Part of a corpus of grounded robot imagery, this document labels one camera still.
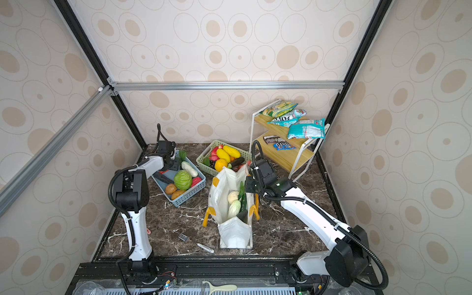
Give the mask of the green cucumber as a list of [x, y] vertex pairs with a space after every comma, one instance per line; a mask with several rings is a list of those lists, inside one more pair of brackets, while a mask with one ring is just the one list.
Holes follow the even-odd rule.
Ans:
[[247, 209], [247, 194], [243, 193], [241, 198], [241, 209], [240, 213], [238, 214], [238, 217], [245, 223], [247, 223], [247, 214], [248, 214], [248, 209]]

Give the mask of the blue plastic vegetable basket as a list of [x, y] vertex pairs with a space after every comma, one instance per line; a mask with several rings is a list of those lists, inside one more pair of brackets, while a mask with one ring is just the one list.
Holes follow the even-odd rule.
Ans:
[[204, 174], [190, 161], [184, 150], [176, 150], [173, 166], [151, 176], [164, 196], [175, 207], [180, 207], [204, 189]]

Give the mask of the white radish with leaves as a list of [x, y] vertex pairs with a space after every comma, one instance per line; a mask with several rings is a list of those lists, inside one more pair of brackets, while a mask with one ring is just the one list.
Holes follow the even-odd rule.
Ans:
[[245, 193], [245, 185], [244, 185], [243, 181], [240, 182], [240, 185], [239, 185], [239, 188], [238, 188], [237, 191], [239, 192], [238, 200], [233, 202], [232, 205], [229, 205], [229, 209], [228, 209], [228, 212], [227, 212], [227, 217], [229, 219], [231, 219], [233, 217], [236, 217], [240, 213], [240, 209], [241, 209], [240, 198], [241, 198], [242, 194]]

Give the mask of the white grocery bag yellow handles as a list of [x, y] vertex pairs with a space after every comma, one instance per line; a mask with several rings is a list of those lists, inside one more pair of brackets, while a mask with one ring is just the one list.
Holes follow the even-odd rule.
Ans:
[[212, 218], [218, 224], [220, 248], [253, 248], [252, 219], [259, 219], [254, 193], [245, 188], [248, 165], [237, 172], [224, 167], [212, 179], [203, 226]]

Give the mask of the red chili pepper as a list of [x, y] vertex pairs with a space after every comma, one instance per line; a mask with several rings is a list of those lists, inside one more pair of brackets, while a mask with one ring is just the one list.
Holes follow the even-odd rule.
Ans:
[[192, 184], [191, 187], [193, 188], [194, 186], [198, 185], [201, 182], [201, 177], [195, 177], [192, 179]]

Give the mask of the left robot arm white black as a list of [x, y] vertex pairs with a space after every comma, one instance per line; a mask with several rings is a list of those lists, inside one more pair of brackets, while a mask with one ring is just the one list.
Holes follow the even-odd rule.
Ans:
[[161, 125], [157, 124], [156, 146], [150, 155], [138, 164], [117, 171], [109, 183], [109, 201], [125, 222], [129, 241], [125, 261], [132, 272], [157, 275], [146, 226], [146, 207], [150, 199], [148, 178], [174, 166], [175, 150], [176, 143], [168, 141], [161, 132]]

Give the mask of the green yellow snack bag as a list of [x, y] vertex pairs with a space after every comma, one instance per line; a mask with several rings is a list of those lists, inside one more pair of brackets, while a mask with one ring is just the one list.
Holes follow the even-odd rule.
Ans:
[[289, 113], [298, 106], [295, 102], [281, 101], [270, 107], [267, 107], [262, 114], [272, 118], [278, 118], [286, 113]]

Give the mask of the dark eggplant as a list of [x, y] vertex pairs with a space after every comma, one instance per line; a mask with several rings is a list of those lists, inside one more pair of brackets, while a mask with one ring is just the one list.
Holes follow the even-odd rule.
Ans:
[[230, 164], [232, 167], [237, 167], [240, 165], [243, 165], [245, 163], [245, 159], [243, 157], [239, 157], [237, 159], [234, 159]]

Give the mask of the brown potato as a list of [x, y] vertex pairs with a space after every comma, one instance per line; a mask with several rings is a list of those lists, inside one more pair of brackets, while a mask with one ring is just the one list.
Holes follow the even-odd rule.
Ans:
[[171, 184], [168, 184], [166, 187], [165, 187], [165, 193], [167, 195], [172, 195], [175, 191], [177, 191], [177, 187], [171, 183]]

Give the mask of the yellow mango back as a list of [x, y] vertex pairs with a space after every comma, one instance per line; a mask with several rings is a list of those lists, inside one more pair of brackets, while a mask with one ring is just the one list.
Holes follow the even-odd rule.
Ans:
[[241, 157], [241, 153], [238, 149], [234, 148], [234, 147], [230, 147], [228, 145], [225, 145], [223, 146], [223, 150], [226, 151], [228, 153], [228, 155], [230, 155], [230, 157], [233, 157], [235, 159], [238, 159]]

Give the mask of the yellow mango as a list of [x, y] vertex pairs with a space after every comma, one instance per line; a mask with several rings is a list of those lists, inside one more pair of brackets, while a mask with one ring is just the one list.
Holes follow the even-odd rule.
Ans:
[[219, 149], [218, 150], [218, 157], [220, 159], [226, 160], [228, 163], [231, 162], [231, 156], [224, 149]]
[[235, 159], [238, 159], [241, 157], [241, 153], [238, 149], [234, 148], [234, 147], [230, 147], [228, 145], [225, 145], [223, 146], [223, 150], [226, 151], [228, 153], [228, 155], [230, 155], [230, 157], [233, 157]]

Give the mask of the dark chocolate bar packet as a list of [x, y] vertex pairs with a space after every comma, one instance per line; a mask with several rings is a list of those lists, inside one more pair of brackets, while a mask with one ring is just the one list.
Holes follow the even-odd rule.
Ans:
[[276, 135], [264, 136], [263, 140], [266, 144], [284, 142], [285, 140]]

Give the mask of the metal fork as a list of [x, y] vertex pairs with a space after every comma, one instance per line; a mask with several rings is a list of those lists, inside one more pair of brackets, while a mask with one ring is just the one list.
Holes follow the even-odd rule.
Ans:
[[186, 236], [186, 235], [184, 235], [184, 234], [179, 234], [179, 235], [178, 235], [178, 238], [179, 238], [180, 240], [182, 240], [183, 242], [188, 242], [188, 241], [189, 241], [189, 237]]

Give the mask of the silver aluminium frame bar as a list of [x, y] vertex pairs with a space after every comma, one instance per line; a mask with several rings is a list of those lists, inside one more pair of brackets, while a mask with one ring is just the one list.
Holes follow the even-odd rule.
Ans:
[[112, 82], [118, 91], [343, 89], [343, 81]]

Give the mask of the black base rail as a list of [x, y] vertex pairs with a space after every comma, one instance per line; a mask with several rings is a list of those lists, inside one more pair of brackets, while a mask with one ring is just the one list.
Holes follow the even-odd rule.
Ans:
[[211, 286], [235, 285], [235, 295], [371, 295], [356, 283], [343, 287], [327, 275], [303, 275], [293, 256], [158, 256], [154, 275], [100, 259], [81, 264], [66, 293], [207, 295]]

